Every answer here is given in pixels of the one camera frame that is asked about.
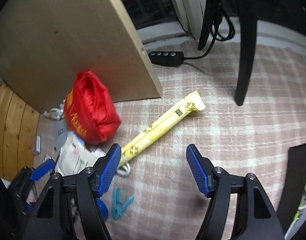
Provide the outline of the blue plastic clothespin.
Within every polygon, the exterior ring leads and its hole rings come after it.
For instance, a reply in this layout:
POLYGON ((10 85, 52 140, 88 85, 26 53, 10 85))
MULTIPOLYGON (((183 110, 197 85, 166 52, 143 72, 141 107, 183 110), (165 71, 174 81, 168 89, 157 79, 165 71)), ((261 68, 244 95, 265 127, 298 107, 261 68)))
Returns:
POLYGON ((112 218, 117 220, 122 217, 124 211, 132 204, 135 196, 131 195, 126 200, 122 201, 121 189, 116 187, 113 189, 112 197, 112 218))

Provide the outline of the yellow star-printed long packet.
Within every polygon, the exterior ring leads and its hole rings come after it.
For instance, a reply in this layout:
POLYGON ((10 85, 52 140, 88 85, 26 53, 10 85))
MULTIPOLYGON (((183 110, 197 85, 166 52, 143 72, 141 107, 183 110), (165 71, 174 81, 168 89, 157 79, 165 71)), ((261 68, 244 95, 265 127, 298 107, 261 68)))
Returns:
POLYGON ((122 157, 118 167, 124 166, 143 150, 165 135, 183 118, 193 111, 203 111, 205 104, 197 90, 188 94, 184 99, 173 105, 155 122, 146 127, 132 141, 122 147, 122 157))

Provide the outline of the blue round lid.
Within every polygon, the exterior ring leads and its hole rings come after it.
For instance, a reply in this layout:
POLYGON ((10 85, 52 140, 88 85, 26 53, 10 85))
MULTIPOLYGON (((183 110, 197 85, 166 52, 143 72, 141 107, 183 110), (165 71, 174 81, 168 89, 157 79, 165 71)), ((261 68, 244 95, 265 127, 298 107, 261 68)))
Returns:
POLYGON ((109 211, 106 204, 100 198, 96 198, 96 203, 102 215, 103 220, 107 220, 109 217, 109 211))

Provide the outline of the small white box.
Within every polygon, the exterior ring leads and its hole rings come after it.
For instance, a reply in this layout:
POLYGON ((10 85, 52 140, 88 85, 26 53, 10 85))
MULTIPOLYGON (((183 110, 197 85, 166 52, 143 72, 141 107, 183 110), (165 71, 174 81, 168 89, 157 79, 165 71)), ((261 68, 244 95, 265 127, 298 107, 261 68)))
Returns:
POLYGON ((41 137, 39 135, 35 137, 34 153, 35 155, 38 155, 41 153, 41 137))

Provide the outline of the white printed pouch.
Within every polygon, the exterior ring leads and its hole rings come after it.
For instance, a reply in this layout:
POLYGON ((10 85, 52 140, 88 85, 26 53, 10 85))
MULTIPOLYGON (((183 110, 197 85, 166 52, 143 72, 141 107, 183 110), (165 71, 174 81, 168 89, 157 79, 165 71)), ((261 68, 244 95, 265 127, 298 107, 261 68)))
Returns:
POLYGON ((55 165, 55 172, 62 176, 78 174, 86 167, 92 167, 106 153, 96 148, 90 151, 74 132, 69 132, 66 142, 61 147, 60 155, 55 165))

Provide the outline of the grey paper packet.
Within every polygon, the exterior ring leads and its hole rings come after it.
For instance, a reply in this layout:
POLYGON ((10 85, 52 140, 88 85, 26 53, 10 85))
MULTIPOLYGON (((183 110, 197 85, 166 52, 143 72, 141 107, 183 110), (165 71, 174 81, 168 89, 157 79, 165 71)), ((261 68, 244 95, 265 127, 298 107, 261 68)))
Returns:
POLYGON ((60 153, 62 146, 67 140, 68 129, 64 119, 58 120, 53 125, 54 147, 57 153, 60 153))

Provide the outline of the red fabric bag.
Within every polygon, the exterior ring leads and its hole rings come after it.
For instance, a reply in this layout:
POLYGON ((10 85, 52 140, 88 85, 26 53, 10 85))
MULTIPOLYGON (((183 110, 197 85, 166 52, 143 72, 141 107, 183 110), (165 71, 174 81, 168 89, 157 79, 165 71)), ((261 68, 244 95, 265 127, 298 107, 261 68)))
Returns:
POLYGON ((64 117, 71 131, 93 145, 108 141, 121 124, 108 88, 91 71, 77 73, 64 117))

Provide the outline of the black storage box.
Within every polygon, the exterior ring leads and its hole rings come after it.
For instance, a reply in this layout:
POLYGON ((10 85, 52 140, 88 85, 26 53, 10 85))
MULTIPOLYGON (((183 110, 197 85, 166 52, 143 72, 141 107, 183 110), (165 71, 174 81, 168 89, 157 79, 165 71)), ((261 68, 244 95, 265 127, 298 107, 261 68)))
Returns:
POLYGON ((284 188, 276 211, 283 233, 291 225, 306 184, 306 143, 288 149, 284 188))

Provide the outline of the black power strip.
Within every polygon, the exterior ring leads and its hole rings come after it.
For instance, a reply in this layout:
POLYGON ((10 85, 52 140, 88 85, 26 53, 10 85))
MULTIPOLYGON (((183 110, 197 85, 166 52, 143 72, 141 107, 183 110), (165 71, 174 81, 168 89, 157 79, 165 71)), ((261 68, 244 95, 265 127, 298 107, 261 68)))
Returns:
POLYGON ((179 67, 185 60, 182 51, 152 51, 149 52, 152 64, 165 67, 179 67))

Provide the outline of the wooden cabinet panel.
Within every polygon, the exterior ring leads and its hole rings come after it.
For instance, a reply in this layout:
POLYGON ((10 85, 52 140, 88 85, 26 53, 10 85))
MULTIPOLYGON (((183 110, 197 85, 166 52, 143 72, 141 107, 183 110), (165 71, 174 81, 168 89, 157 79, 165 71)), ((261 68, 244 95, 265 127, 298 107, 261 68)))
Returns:
POLYGON ((153 99, 162 87, 121 0, 9 0, 0 12, 0 78, 35 110, 60 105, 78 72, 113 101, 153 99))

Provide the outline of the black chair leg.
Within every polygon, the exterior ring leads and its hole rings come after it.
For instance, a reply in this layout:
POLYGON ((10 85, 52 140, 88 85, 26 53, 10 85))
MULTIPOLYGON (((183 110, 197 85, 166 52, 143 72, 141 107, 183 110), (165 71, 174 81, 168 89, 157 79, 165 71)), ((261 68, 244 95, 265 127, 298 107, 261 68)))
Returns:
POLYGON ((240 63, 235 90, 235 102, 243 105, 253 70, 257 38, 255 0, 235 0, 240 21, 240 63))

